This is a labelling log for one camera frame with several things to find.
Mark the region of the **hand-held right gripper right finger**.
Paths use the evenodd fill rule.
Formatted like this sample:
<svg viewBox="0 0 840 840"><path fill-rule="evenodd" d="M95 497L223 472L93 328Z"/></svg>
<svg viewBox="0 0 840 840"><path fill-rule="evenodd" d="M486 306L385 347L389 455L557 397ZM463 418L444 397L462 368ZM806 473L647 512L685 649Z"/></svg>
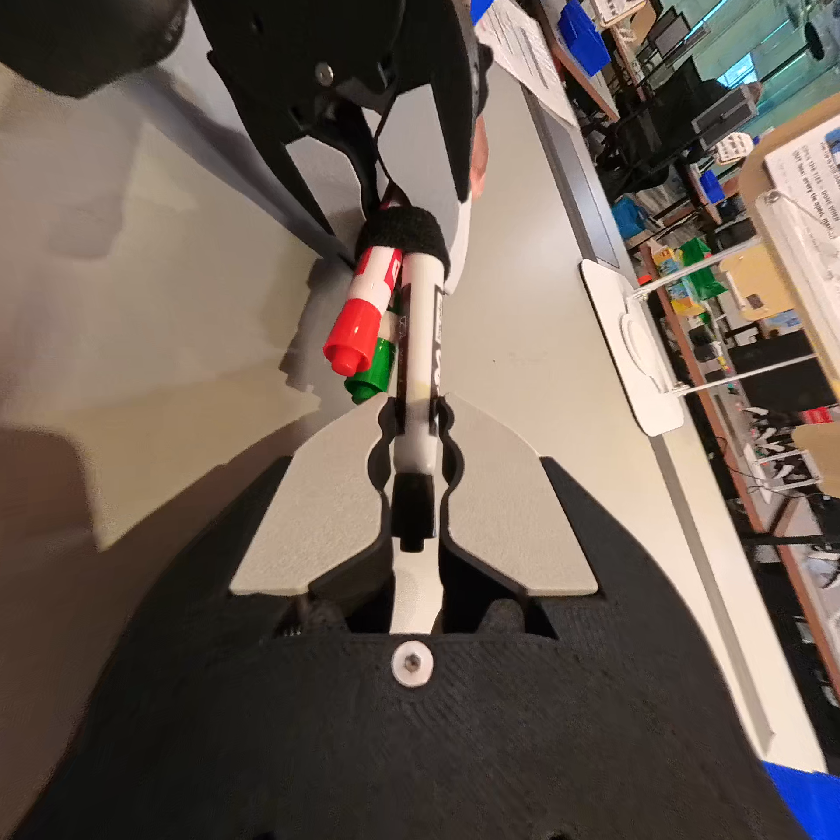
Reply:
<svg viewBox="0 0 840 840"><path fill-rule="evenodd" d="M598 584L538 452L463 398L440 402L447 489L440 543L518 595L593 595Z"/></svg>

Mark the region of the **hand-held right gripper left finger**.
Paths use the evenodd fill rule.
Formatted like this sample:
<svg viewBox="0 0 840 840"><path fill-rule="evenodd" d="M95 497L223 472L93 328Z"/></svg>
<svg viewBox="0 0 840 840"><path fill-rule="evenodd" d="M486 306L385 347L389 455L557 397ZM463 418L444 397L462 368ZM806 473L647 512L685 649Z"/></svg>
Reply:
<svg viewBox="0 0 840 840"><path fill-rule="evenodd" d="M230 582L235 595L305 595L379 544L391 548L377 447L392 440L393 400L372 398L303 443Z"/></svg>

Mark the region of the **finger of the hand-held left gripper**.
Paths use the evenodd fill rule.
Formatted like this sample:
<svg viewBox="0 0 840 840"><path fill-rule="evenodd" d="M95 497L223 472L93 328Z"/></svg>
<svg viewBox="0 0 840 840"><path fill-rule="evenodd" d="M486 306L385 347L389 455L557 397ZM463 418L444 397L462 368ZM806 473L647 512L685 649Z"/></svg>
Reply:
<svg viewBox="0 0 840 840"><path fill-rule="evenodd" d="M370 184L343 151L312 136L285 144L284 151L297 177L288 191L323 232L354 248L372 210Z"/></svg>
<svg viewBox="0 0 840 840"><path fill-rule="evenodd" d="M458 217L452 242L448 247L449 271L448 292L454 292L463 275L469 247L469 226L472 209L472 196L458 205Z"/></svg>

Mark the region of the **red marker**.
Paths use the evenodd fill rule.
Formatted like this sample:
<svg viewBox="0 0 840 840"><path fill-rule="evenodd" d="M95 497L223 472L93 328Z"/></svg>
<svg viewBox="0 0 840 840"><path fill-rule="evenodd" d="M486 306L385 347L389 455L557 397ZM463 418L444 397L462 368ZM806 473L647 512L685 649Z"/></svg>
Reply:
<svg viewBox="0 0 840 840"><path fill-rule="evenodd" d="M375 245L363 252L322 348L334 373L351 377L371 368L385 314L395 300L402 264L399 248Z"/></svg>

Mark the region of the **black marker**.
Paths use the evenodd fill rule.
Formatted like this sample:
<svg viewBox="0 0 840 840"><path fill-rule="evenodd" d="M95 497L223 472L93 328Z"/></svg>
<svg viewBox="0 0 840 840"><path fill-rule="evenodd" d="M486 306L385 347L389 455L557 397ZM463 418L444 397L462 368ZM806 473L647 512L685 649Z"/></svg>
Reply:
<svg viewBox="0 0 840 840"><path fill-rule="evenodd" d="M442 364L445 271L436 257L406 254L402 265L402 336L397 352L392 536L419 553L435 536L434 476Z"/></svg>

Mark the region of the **green marker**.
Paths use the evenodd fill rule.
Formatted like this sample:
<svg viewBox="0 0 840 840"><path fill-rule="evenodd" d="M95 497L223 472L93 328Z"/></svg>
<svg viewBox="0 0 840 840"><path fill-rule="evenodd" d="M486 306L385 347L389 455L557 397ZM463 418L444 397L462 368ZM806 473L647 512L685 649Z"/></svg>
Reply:
<svg viewBox="0 0 840 840"><path fill-rule="evenodd" d="M389 391L396 360L397 344L379 338L374 348L371 366L366 371L357 371L344 379L344 388L350 394L354 405L361 405Z"/></svg>

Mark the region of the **person's left hand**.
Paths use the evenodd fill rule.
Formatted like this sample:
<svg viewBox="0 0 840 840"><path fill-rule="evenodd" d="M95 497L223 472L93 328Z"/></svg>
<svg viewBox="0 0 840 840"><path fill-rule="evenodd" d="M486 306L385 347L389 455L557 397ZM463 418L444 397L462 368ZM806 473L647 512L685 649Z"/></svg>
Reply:
<svg viewBox="0 0 840 840"><path fill-rule="evenodd" d="M470 194L473 202L480 199L485 191L489 160L489 141L485 117L480 114L476 120L470 162Z"/></svg>

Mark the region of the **blue crate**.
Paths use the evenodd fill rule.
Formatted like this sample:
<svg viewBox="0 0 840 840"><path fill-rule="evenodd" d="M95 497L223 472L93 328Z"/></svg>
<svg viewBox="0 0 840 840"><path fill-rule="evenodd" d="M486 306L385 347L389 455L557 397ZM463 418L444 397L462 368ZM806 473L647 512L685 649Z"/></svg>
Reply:
<svg viewBox="0 0 840 840"><path fill-rule="evenodd" d="M612 205L612 215L623 241L648 232L648 212L632 195L620 196Z"/></svg>

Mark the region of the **printed paper sheet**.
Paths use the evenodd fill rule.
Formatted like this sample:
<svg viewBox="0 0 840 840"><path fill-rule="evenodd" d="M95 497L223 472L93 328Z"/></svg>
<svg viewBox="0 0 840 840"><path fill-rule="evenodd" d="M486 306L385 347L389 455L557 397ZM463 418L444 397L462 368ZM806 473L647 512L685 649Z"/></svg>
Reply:
<svg viewBox="0 0 840 840"><path fill-rule="evenodd" d="M492 50L495 63L528 89L556 119L578 128L537 21L512 1L472 2L470 11L478 41Z"/></svg>

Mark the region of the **small blue bin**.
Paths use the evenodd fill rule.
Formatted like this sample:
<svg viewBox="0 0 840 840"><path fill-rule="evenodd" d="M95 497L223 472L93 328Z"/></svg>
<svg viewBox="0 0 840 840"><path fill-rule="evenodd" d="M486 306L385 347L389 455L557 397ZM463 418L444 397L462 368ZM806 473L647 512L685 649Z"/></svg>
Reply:
<svg viewBox="0 0 840 840"><path fill-rule="evenodd" d="M578 1L567 2L560 11L557 32L588 77L603 70L611 62L602 35Z"/></svg>

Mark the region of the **green plastic bin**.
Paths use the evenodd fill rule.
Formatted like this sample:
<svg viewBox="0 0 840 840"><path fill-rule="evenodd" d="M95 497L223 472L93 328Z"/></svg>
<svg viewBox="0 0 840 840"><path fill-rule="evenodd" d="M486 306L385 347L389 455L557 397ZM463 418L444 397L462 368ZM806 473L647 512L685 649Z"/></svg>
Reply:
<svg viewBox="0 0 840 840"><path fill-rule="evenodd" d="M708 261L711 249L701 237L694 237L686 241L677 251L679 267L687 268ZM714 267L699 269L687 275L681 285L688 291L692 300L705 302L729 291L718 276Z"/></svg>

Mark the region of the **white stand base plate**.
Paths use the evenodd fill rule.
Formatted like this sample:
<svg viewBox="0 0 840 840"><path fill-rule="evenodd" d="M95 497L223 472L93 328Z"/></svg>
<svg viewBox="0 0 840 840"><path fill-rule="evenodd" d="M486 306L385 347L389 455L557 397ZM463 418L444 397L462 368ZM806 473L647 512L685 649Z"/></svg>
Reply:
<svg viewBox="0 0 840 840"><path fill-rule="evenodd" d="M676 383L648 326L645 302L701 268L763 247L797 310L813 352L771 365L735 382L814 360L838 394L838 95L770 132L741 169L740 190L756 235L663 279L636 287L614 269L585 259L580 273L637 425L649 437L684 423L679 399L715 386Z"/></svg>

